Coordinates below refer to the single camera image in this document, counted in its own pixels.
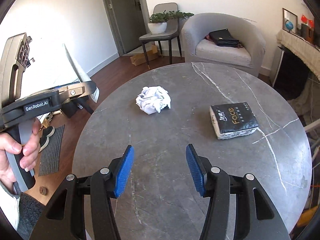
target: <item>sneaker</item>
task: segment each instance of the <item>sneaker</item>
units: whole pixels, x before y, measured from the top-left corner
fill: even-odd
[[[49,144],[49,137],[47,136],[42,136],[40,138],[40,151],[41,152],[44,148],[46,148]]]
[[[46,137],[46,136],[50,137],[50,136],[52,136],[54,134],[55,130],[56,129],[53,126],[49,126],[48,128],[46,128],[46,129],[44,129],[42,131],[42,137]]]

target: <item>chair leg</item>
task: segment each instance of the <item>chair leg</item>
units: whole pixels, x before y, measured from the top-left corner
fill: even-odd
[[[180,37],[177,37],[178,40],[178,46],[179,46],[179,52],[180,52],[180,58],[182,59],[182,50],[181,50],[181,43],[180,43]]]
[[[147,50],[146,50],[146,45],[144,43],[142,43],[142,48],[143,48],[144,57],[146,58],[146,62],[148,64],[148,69],[150,70],[148,54],[147,54]]]
[[[160,49],[161,57],[163,57],[162,47],[161,47],[161,41],[158,41],[158,43],[159,43],[159,49]]]
[[[171,43],[171,40],[169,40],[169,61],[170,61],[170,65],[172,65],[172,43]]]

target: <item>black tissue package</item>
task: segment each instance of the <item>black tissue package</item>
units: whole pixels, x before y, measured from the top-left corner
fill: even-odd
[[[259,126],[248,103],[210,106],[210,115],[218,139],[249,135]]]

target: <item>bonsai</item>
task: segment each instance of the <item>bonsai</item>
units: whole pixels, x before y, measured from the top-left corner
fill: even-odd
[[[150,23],[165,23],[172,19],[182,19],[185,20],[187,18],[192,17],[193,13],[184,13],[180,11],[164,11],[163,13],[156,13],[150,16]]]

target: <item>human hand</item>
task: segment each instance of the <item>human hand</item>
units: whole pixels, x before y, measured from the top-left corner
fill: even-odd
[[[26,171],[30,171],[36,166],[38,160],[38,154],[40,150],[40,135],[39,130],[41,123],[38,118],[35,118],[35,122],[32,126],[32,134],[29,141],[23,147],[23,158],[20,160],[20,167]],[[13,191],[13,183],[17,181],[13,171],[9,165],[7,155],[5,151],[12,154],[19,154],[22,146],[17,143],[9,134],[0,133],[0,181],[10,191]]]

